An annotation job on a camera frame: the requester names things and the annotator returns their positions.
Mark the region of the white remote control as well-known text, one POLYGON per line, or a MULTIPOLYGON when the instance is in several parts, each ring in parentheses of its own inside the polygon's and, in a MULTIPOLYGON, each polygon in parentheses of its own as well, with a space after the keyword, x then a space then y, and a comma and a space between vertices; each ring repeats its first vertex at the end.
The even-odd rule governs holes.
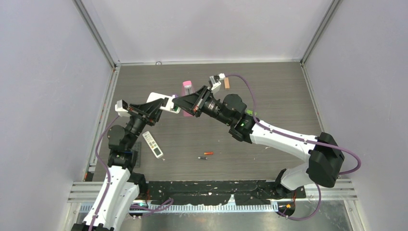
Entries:
POLYGON ((146 131, 145 133, 143 133, 142 136, 145 139, 146 143, 148 144, 148 146, 151 149, 154 156, 157 159, 162 158, 164 156, 164 154, 163 154, 161 148, 158 146, 155 139, 153 138, 153 136, 151 135, 151 133, 149 131, 146 131))
POLYGON ((151 92, 150 95, 147 98, 147 103, 150 103, 152 101, 158 100, 158 99, 162 99, 162 105, 160 107, 160 109, 162 111, 167 111, 170 113, 174 113, 174 114, 178 114, 180 112, 180 108, 178 106, 176 106, 173 103, 173 99, 177 98, 178 95, 173 94, 173 95, 164 95, 164 94, 160 94, 160 93, 156 93, 156 92, 151 92))

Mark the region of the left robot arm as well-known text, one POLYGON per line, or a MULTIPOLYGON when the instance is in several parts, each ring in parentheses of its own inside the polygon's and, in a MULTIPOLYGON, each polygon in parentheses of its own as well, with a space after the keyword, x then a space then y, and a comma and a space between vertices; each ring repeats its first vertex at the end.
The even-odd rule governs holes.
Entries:
POLYGON ((110 150, 107 163, 103 163, 106 175, 90 211, 81 223, 73 224, 73 231, 118 231, 133 201, 147 195, 145 176, 133 171, 139 155, 134 145, 146 126, 159 121, 167 102, 168 98, 143 104, 117 101, 115 111, 129 121, 125 127, 111 123, 102 133, 110 150))

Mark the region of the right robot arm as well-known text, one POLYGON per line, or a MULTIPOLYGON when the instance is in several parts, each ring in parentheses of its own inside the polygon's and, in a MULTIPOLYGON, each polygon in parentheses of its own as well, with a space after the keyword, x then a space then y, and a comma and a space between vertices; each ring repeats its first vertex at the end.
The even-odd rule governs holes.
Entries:
POLYGON ((190 115, 206 114, 229 126, 229 134, 238 141, 269 146, 301 159, 303 164, 283 169, 277 176, 274 189, 278 196, 288 197, 295 189, 312 183, 326 188, 336 184, 344 155, 335 149, 330 134, 305 135, 275 127, 248 114, 239 95, 228 94, 224 100, 217 100, 207 86, 172 102, 190 115))

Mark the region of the pink metronome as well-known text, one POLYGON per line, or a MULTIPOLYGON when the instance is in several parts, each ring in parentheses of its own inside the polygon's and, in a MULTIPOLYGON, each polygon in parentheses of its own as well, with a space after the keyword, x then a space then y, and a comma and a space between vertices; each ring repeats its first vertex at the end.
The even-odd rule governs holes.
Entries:
POLYGON ((189 80, 184 81, 182 83, 182 86, 183 86, 183 88, 182 88, 182 91, 181 91, 181 96, 186 96, 186 95, 189 95, 189 94, 192 94, 192 93, 195 92, 194 87, 192 85, 192 82, 189 81, 189 80))

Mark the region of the grey building baseplate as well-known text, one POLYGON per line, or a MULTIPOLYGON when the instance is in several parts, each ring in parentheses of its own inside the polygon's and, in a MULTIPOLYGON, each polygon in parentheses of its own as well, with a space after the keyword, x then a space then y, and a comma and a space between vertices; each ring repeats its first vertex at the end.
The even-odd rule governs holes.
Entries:
POLYGON ((141 157, 141 142, 137 141, 131 148, 132 152, 132 164, 134 168, 140 167, 140 157, 141 157))

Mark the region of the small wooden block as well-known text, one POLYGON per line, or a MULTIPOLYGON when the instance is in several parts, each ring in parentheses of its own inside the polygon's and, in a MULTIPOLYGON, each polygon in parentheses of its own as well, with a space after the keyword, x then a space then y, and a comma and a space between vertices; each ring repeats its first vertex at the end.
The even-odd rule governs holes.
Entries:
POLYGON ((224 78, 224 87, 225 87, 225 89, 226 90, 229 90, 230 89, 230 84, 229 84, 230 82, 229 82, 229 78, 228 77, 225 77, 224 78))

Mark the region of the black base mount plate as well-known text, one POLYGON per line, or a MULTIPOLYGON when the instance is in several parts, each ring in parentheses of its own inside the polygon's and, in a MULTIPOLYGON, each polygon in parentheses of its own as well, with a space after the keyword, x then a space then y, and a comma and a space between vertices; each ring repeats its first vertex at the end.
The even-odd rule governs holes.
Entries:
POLYGON ((154 205, 169 199, 174 205, 225 205, 230 198, 236 205, 267 205, 306 196, 303 186, 291 191, 268 180, 147 181, 143 174, 132 173, 128 181, 139 186, 138 199, 154 205))

